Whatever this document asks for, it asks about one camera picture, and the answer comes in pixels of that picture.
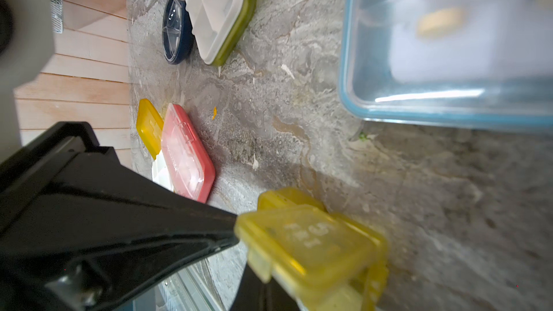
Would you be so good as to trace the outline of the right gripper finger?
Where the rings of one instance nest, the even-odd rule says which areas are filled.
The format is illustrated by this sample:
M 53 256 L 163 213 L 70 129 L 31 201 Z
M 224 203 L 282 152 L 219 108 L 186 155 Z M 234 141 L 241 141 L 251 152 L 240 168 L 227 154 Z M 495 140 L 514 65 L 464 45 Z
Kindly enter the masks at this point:
M 272 279 L 263 283 L 246 264 L 230 311 L 300 311 L 298 303 Z

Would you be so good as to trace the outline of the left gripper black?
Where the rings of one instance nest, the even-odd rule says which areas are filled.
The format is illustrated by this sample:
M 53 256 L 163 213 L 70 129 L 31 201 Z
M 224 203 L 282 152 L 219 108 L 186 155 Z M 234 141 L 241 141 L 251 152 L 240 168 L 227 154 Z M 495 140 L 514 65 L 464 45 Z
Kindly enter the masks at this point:
M 59 122 L 1 163 L 1 309 L 119 310 L 236 245 L 235 223 Z

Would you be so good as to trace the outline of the small yellow transparent pillbox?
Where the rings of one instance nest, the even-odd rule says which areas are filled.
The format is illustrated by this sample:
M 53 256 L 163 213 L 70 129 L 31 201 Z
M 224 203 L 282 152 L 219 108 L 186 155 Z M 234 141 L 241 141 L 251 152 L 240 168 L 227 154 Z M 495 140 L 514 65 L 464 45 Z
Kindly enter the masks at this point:
M 375 310 L 386 288 L 386 238 L 298 189 L 260 194 L 234 232 L 256 276 L 274 279 L 300 310 Z

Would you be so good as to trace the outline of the pink pillbox clear lid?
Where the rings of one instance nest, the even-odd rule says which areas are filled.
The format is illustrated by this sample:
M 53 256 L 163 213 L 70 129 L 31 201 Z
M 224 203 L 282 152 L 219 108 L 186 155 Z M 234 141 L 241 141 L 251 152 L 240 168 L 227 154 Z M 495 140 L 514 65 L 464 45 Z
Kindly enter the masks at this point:
M 174 191 L 205 204 L 215 181 L 215 167 L 191 119 L 180 105 L 171 103 L 167 107 L 161 151 Z

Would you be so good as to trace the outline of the blue pillbox clear lid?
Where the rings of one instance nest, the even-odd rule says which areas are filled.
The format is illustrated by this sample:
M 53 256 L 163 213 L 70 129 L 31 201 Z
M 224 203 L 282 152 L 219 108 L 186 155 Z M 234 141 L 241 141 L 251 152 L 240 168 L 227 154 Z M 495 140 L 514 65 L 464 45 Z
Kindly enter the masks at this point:
M 346 0 L 338 93 L 363 120 L 552 130 L 552 0 Z

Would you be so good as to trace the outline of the yellow lid white pillbox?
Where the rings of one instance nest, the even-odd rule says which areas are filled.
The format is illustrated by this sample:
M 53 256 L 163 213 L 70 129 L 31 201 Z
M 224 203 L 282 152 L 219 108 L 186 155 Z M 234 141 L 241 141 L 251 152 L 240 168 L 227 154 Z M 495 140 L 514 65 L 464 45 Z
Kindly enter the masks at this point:
M 168 166 L 161 150 L 163 128 L 164 121 L 153 104 L 148 99 L 141 99 L 138 106 L 136 129 L 154 160 L 151 168 L 152 180 L 165 189 L 174 191 Z

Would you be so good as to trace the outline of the round dark blue pillbox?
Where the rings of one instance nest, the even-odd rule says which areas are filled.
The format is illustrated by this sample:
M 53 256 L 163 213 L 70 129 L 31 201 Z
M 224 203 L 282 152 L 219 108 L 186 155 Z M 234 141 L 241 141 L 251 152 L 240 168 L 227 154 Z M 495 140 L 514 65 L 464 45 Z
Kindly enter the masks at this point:
M 190 57 L 195 38 L 186 0 L 167 0 L 162 21 L 162 43 L 168 64 L 178 65 Z

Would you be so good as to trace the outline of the green lid white pillbox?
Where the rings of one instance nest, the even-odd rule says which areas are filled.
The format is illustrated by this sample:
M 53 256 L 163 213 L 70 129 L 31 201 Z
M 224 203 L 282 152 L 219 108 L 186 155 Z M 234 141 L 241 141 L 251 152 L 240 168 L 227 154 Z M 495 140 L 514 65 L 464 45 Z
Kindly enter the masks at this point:
M 222 66 L 250 23 L 256 0 L 184 0 L 200 57 Z

